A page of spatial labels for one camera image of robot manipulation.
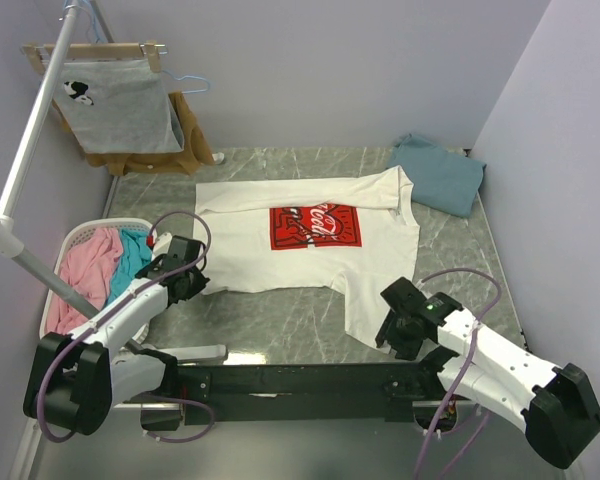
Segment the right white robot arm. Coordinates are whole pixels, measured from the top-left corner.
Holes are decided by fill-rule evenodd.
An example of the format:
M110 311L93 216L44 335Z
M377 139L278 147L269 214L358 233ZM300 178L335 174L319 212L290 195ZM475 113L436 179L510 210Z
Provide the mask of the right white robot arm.
M400 359L412 360L423 341L436 349L419 363L419 387L447 392L507 420L550 465L566 470L600 433L600 405L587 374L559 367L516 346L444 293L426 297L399 278L381 293L389 312L377 336Z

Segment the white coca-cola t-shirt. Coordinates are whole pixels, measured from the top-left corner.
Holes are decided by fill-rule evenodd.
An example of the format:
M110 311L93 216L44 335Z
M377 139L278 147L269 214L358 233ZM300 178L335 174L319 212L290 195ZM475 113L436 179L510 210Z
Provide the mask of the white coca-cola t-shirt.
M412 190L400 167L359 178L200 183L195 212L212 235L204 292L327 287L345 298L345 332L373 347L389 310L382 291L415 271Z

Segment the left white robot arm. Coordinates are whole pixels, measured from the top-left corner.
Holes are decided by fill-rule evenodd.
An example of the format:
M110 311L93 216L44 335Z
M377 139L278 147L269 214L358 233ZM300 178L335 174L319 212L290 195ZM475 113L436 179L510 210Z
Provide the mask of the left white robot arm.
M43 436L63 443L91 435L110 410L136 396L152 402L184 404L175 356L134 347L119 351L152 318L192 299L208 278L199 269L209 242L174 237L168 250L140 269L127 289L94 318L68 334L51 332L38 343L23 410Z

